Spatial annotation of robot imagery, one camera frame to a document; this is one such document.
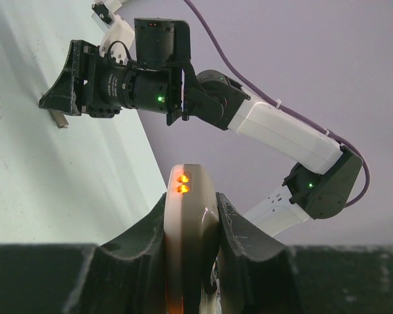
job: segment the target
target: white object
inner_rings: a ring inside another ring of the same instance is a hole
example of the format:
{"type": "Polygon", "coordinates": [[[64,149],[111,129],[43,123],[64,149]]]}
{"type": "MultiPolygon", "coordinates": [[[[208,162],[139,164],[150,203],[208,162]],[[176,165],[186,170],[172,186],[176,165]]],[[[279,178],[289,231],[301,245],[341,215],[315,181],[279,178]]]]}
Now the white object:
{"type": "Polygon", "coordinates": [[[111,51],[109,46],[115,41],[121,41],[129,49],[134,41],[134,30],[130,24],[125,22],[119,15],[113,16],[113,23],[109,27],[106,34],[103,36],[102,42],[99,47],[99,55],[104,57],[107,53],[111,54],[117,63],[126,59],[126,51],[121,43],[113,45],[111,51]]]}
{"type": "Polygon", "coordinates": [[[277,99],[277,100],[276,100],[276,107],[275,107],[275,108],[279,109],[279,108],[281,107],[281,104],[282,104],[281,99],[277,99]]]}
{"type": "Polygon", "coordinates": [[[290,198],[288,187],[280,186],[258,206],[245,213],[244,218],[271,237],[310,219],[301,207],[290,203],[290,198]]]}
{"type": "MultiPolygon", "coordinates": [[[[218,228],[215,189],[205,169],[200,165],[173,167],[164,208],[169,313],[182,313],[183,290],[201,284],[192,282],[189,277],[184,279],[183,273],[198,273],[207,252],[212,253],[214,263],[219,239],[211,235],[217,235],[218,228]],[[186,176],[187,182],[179,181],[182,175],[186,176]],[[185,186],[187,192],[179,192],[181,186],[185,186]]],[[[215,295],[207,296],[202,292],[201,297],[200,313],[215,314],[215,295]]]]}
{"type": "Polygon", "coordinates": [[[266,103],[255,93],[242,90],[251,99],[240,106],[229,124],[230,130],[253,137],[321,175],[342,156],[338,142],[266,103]]]}
{"type": "Polygon", "coordinates": [[[113,24],[115,16],[118,16],[116,12],[123,6],[134,2],[135,0],[94,0],[96,5],[103,4],[109,11],[109,17],[112,19],[112,23],[106,24],[102,19],[93,12],[92,19],[99,25],[102,31],[106,32],[113,24]]]}
{"type": "Polygon", "coordinates": [[[58,129],[38,108],[70,40],[101,42],[91,4],[0,1],[0,243],[102,244],[166,191],[136,111],[58,129]]]}

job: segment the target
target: black plastic part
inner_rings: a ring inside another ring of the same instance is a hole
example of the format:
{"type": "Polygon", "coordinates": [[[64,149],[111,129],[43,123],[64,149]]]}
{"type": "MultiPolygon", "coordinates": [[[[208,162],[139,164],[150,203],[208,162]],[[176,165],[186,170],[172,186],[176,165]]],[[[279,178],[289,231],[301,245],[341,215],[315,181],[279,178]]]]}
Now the black plastic part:
{"type": "Polygon", "coordinates": [[[185,89],[190,82],[198,83],[191,65],[189,25],[182,20],[136,18],[134,26],[138,66],[167,74],[166,123],[170,126],[182,116],[182,71],[185,89]]]}
{"type": "Polygon", "coordinates": [[[295,165],[284,184],[292,198],[313,219],[327,219],[340,213],[348,201],[356,178],[362,167],[362,159],[348,147],[341,147],[343,155],[324,175],[313,173],[301,164],[295,165]]]}
{"type": "MultiPolygon", "coordinates": [[[[0,245],[0,313],[167,313],[165,197],[102,247],[0,245]]],[[[393,313],[393,247],[286,247],[217,203],[222,313],[393,313]]]]}
{"type": "Polygon", "coordinates": [[[131,90],[134,107],[156,113],[169,113],[168,88],[168,72],[138,71],[131,90]]]}
{"type": "Polygon", "coordinates": [[[117,75],[120,69],[99,56],[99,48],[86,41],[71,41],[63,71],[39,100],[39,107],[71,116],[88,113],[94,118],[113,118],[121,112],[117,75]]]}
{"type": "Polygon", "coordinates": [[[111,16],[109,15],[109,10],[103,4],[93,4],[92,10],[99,16],[99,18],[104,21],[106,24],[110,24],[112,22],[111,16]]]}
{"type": "Polygon", "coordinates": [[[203,71],[197,79],[205,92],[189,93],[185,98],[188,103],[185,108],[189,109],[190,115],[227,130],[243,101],[250,97],[242,91],[241,84],[218,71],[203,71]]]}

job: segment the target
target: black mount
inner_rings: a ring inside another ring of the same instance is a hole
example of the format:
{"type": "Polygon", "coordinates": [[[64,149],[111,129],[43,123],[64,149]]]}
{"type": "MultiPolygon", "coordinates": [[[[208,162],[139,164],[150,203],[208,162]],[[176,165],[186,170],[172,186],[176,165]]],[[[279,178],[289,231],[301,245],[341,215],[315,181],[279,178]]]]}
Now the black mount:
{"type": "MultiPolygon", "coordinates": [[[[94,10],[109,18],[104,6],[94,10]]],[[[188,23],[136,18],[134,25],[137,61],[116,64],[101,57],[98,46],[71,41],[63,71],[39,107],[93,118],[113,118],[122,107],[141,109],[166,114],[168,125],[179,117],[197,116],[226,130],[249,97],[239,83],[218,71],[195,75],[188,23]]]]}
{"type": "Polygon", "coordinates": [[[92,10],[99,16],[99,18],[105,22],[106,24],[110,24],[112,22],[111,15],[109,14],[109,10],[103,3],[93,4],[92,10]]]}
{"type": "Polygon", "coordinates": [[[318,175],[296,164],[284,185],[288,186],[296,203],[313,219],[327,219],[339,214],[346,205],[362,159],[348,147],[342,146],[343,155],[324,175],[318,175]]]}

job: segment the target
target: purple cable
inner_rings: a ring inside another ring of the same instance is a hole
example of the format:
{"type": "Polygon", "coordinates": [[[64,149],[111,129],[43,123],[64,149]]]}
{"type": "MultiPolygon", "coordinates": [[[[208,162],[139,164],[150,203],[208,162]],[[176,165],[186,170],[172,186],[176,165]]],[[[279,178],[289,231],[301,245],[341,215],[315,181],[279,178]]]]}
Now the purple cable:
{"type": "MultiPolygon", "coordinates": [[[[191,0],[184,0],[185,3],[188,5],[189,8],[191,8],[191,10],[194,12],[194,14],[196,15],[196,17],[199,19],[199,21],[201,22],[202,26],[204,26],[204,29],[206,30],[208,36],[211,38],[212,43],[215,46],[215,49],[217,49],[221,59],[224,61],[225,65],[229,68],[229,70],[236,75],[236,77],[241,80],[248,88],[250,88],[251,90],[253,90],[255,93],[258,94],[259,97],[263,98],[263,100],[265,100],[267,103],[271,104],[272,106],[277,106],[278,103],[273,100],[271,97],[269,97],[267,94],[265,94],[264,92],[262,92],[255,84],[253,84],[252,82],[250,82],[246,77],[244,77],[239,71],[237,71],[237,69],[235,67],[233,67],[233,65],[231,64],[231,62],[229,61],[229,59],[227,59],[223,49],[221,49],[220,44],[218,43],[216,37],[214,36],[212,30],[210,29],[210,26],[208,26],[207,22],[205,21],[204,17],[202,16],[202,14],[198,11],[198,9],[194,6],[194,4],[192,3],[191,0]]],[[[336,140],[337,142],[339,142],[340,144],[344,144],[345,146],[347,146],[348,148],[350,148],[353,152],[355,152],[361,159],[362,159],[362,166],[364,168],[364,173],[365,173],[365,184],[364,187],[362,189],[362,191],[351,201],[347,202],[345,205],[346,207],[349,207],[351,205],[354,205],[356,202],[358,202],[360,199],[363,198],[363,196],[367,193],[368,188],[369,188],[369,184],[371,181],[371,175],[369,172],[369,168],[367,165],[367,162],[365,161],[364,157],[361,155],[361,153],[358,151],[358,149],[355,148],[354,145],[352,145],[351,143],[349,143],[346,139],[344,139],[343,137],[340,137],[339,135],[334,134],[332,131],[328,131],[327,129],[319,126],[317,123],[313,122],[312,120],[306,118],[305,116],[295,112],[294,110],[285,107],[283,105],[280,106],[280,110],[285,112],[286,114],[289,114],[290,116],[304,122],[305,124],[311,126],[312,128],[316,129],[317,131],[319,131],[320,133],[323,134],[327,134],[329,137],[331,137],[332,139],[336,140]]]]}

